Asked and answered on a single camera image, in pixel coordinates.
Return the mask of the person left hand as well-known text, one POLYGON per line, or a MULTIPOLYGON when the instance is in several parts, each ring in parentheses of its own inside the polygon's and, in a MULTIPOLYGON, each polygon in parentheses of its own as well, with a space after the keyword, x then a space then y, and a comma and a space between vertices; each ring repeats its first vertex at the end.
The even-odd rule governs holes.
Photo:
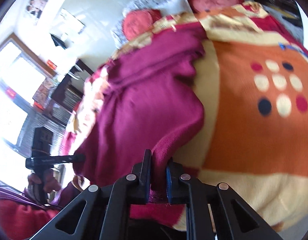
POLYGON ((60 189, 61 185, 54 177, 52 169, 47 169, 41 174, 32 172, 28 176, 27 194, 37 203, 47 204, 48 194, 60 191, 60 189))

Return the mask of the red sleeve left forearm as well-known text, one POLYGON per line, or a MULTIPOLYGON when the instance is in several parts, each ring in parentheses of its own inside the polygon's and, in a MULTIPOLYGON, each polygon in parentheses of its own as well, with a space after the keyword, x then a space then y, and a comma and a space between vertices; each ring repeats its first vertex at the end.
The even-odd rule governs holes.
POLYGON ((29 239, 50 222, 79 191, 72 183, 50 206, 40 205, 27 192, 17 194, 0 187, 0 239, 29 239))

